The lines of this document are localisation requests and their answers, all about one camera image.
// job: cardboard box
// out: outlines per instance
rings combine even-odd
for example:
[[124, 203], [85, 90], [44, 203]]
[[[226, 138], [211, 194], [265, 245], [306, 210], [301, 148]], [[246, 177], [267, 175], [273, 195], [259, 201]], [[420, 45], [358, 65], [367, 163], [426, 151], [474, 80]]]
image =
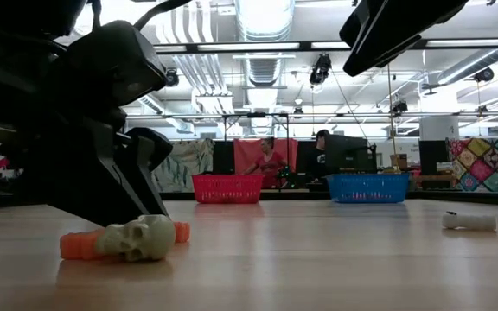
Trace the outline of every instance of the cardboard box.
[[406, 154], [397, 154], [398, 160], [395, 161], [395, 155], [390, 155], [391, 166], [396, 167], [399, 165], [399, 168], [405, 169], [408, 168], [408, 162], [406, 159]]

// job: red basket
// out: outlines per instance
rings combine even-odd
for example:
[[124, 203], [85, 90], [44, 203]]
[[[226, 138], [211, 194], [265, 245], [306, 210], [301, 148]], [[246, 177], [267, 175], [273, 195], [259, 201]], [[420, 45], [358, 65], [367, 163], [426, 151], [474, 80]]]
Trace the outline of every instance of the red basket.
[[257, 203], [264, 175], [193, 175], [199, 203]]

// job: woman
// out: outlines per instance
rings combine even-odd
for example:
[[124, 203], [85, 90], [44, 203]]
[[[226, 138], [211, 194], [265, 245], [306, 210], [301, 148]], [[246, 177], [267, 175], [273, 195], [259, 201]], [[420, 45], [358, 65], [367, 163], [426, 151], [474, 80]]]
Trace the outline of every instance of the woman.
[[287, 164], [285, 163], [284, 158], [278, 152], [274, 151], [273, 137], [263, 139], [260, 143], [260, 148], [263, 151], [263, 155], [260, 156], [243, 174], [250, 174], [257, 168], [260, 168], [260, 171], [265, 176], [263, 179], [263, 188], [278, 187], [276, 175], [278, 174], [279, 169], [287, 166]]

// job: blue basket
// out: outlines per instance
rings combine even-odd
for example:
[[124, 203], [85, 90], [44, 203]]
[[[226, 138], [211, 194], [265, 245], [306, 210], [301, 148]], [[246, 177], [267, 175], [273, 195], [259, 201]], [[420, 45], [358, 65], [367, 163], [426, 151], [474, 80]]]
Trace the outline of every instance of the blue basket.
[[340, 203], [398, 203], [405, 200], [409, 174], [329, 175], [329, 195]]

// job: desk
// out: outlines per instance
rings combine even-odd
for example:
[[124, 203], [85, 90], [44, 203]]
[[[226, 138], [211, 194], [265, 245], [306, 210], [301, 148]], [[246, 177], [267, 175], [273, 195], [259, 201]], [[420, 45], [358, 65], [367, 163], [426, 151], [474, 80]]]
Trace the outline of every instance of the desk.
[[197, 205], [167, 201], [193, 238], [159, 263], [62, 262], [62, 234], [95, 225], [48, 206], [0, 209], [0, 310], [498, 310], [498, 232], [441, 229], [407, 200]]

